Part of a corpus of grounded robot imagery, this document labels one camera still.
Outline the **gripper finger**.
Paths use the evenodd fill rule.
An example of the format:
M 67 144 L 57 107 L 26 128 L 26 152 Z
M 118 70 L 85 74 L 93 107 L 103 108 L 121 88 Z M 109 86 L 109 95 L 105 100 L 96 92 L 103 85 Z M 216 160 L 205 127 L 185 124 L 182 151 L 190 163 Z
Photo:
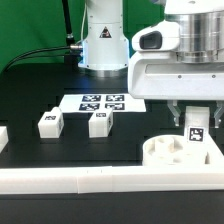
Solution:
M 221 117 L 224 114 L 224 101 L 216 102 L 216 110 L 214 112 L 215 127 L 218 128 L 221 123 Z

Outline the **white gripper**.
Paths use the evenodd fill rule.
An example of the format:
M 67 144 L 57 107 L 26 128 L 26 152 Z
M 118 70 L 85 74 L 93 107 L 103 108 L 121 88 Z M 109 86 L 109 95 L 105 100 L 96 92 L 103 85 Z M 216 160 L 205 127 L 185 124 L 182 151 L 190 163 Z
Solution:
M 177 100 L 224 100 L 224 36 L 213 21 L 162 21 L 132 39 L 128 92 L 135 98 L 169 100 L 180 124 Z

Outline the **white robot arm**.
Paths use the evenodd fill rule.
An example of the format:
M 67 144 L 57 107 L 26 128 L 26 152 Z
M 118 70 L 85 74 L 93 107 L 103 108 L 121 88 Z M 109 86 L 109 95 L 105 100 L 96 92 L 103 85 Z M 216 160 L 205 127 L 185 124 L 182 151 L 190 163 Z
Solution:
M 122 0 L 86 0 L 88 35 L 80 66 L 104 75 L 128 70 L 135 98 L 166 100 L 179 119 L 179 101 L 215 101 L 224 114 L 224 0 L 150 0 L 164 20 L 123 35 Z

